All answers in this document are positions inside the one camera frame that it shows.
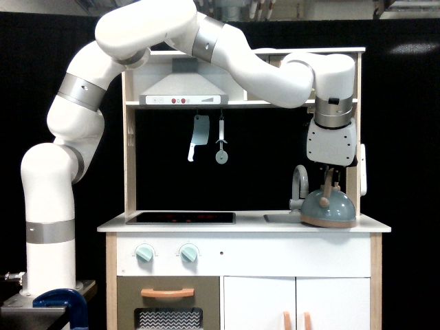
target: knob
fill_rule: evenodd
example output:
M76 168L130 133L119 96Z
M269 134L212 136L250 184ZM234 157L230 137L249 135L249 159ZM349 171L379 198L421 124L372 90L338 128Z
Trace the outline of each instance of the knob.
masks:
M185 244L180 248L180 257L186 263L192 263L197 259L197 247L193 244Z
M153 248L148 244L141 244L135 251L136 259L141 263L148 263L154 255Z

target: oven handle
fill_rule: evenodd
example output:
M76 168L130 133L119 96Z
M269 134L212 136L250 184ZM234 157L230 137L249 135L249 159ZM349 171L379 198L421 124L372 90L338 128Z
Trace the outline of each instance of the oven handle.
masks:
M182 289L179 291L155 291L154 289L142 289L142 297L148 298L180 298L194 296L194 289Z

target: black curtain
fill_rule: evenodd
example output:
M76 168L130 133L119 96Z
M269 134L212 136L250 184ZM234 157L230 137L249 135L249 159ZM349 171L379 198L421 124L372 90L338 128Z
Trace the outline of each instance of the black curtain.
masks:
M53 140L47 111L70 60L94 39L95 24L89 17L0 14L0 274L25 270L21 158L35 144ZM393 227L384 235L384 329L438 327L434 251L440 20L233 25L244 31L252 48L366 47L361 138L368 193L361 211ZM100 108L104 136L89 172L74 186L77 278L95 279L99 290L90 302L91 329L105 328L105 236L96 227L124 210L120 78L112 82ZM138 166L145 166L138 167L139 180L155 178L138 185L138 208L287 208L293 168L303 161L295 155L304 149L290 141L302 138L309 115L301 109L225 111L230 161L223 167L215 162L218 144L210 137L210 144L196 152L195 170L185 161L194 114L138 111ZM219 111L207 114L215 127Z

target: wooden frame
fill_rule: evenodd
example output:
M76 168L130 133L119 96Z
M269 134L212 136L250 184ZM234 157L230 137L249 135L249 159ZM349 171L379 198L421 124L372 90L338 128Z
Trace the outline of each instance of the wooden frame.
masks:
M355 123L357 128L357 158L360 160L360 117L361 117L361 72L362 51L357 51L357 104ZM123 116L124 116L124 211L126 215L136 211L136 162L135 162L135 109L133 72L122 74ZM346 172L346 193L355 204L356 215L360 215L360 165ZM107 329L116 330L117 323L117 273L116 233L108 232L106 237L107 261ZM371 330L382 330L382 233L371 233Z

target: oven door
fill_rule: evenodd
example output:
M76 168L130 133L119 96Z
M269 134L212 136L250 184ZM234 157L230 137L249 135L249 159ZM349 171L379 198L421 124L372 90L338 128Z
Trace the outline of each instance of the oven door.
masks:
M220 330L218 276L118 276L118 330Z

